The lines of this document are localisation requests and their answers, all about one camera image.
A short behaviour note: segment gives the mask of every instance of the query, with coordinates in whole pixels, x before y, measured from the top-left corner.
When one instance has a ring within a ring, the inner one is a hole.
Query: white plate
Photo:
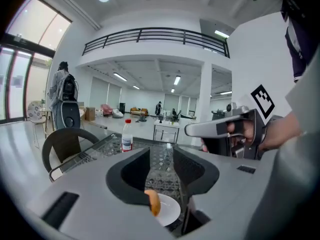
[[[158,222],[164,227],[170,225],[178,219],[181,209],[176,200],[165,194],[158,194],[161,209],[157,217]]]

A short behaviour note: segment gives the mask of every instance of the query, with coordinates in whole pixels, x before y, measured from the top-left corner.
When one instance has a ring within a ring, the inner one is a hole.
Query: black chair
[[[52,170],[50,165],[50,151],[53,147],[59,161],[63,161],[81,152],[79,137],[95,144],[99,139],[92,133],[81,128],[62,128],[51,133],[42,147],[42,162],[48,173]]]

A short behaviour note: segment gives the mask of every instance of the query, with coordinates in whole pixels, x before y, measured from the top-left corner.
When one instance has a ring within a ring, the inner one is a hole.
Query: small white table
[[[160,123],[160,120],[155,120],[154,121],[154,126],[153,126],[153,138],[152,138],[153,140],[155,140],[155,138],[156,138],[156,126],[178,129],[177,135],[176,135],[176,133],[174,133],[174,137],[173,137],[173,143],[177,143],[178,136],[179,136],[179,130],[180,130],[180,124],[178,122],[174,122],[172,124],[172,122],[170,122],[170,121],[162,121],[162,123]],[[163,137],[164,133],[170,134],[171,132],[162,131],[161,140],[162,140],[162,137]]]

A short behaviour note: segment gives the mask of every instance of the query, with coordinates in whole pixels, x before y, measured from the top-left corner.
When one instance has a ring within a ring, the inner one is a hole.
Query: balcony railing
[[[171,27],[143,27],[105,35],[85,44],[83,54],[123,42],[174,42],[196,46],[230,58],[227,42],[195,31]]]

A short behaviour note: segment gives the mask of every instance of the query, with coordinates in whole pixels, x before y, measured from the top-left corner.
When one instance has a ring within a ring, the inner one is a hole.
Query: ceiling
[[[87,66],[88,69],[104,74],[118,81],[119,85],[133,89],[159,91],[189,97],[199,97],[201,83],[201,65],[190,61],[170,58],[159,59],[154,57],[139,57],[139,59],[119,59]],[[127,81],[116,77],[118,73]],[[181,79],[174,85],[176,76]],[[221,97],[218,93],[232,89],[232,74],[230,71],[212,69],[212,98]]]
[[[108,18],[152,6],[180,10],[197,17],[221,23],[220,31],[228,34],[239,24],[280,10],[282,0],[73,0],[98,24]]]

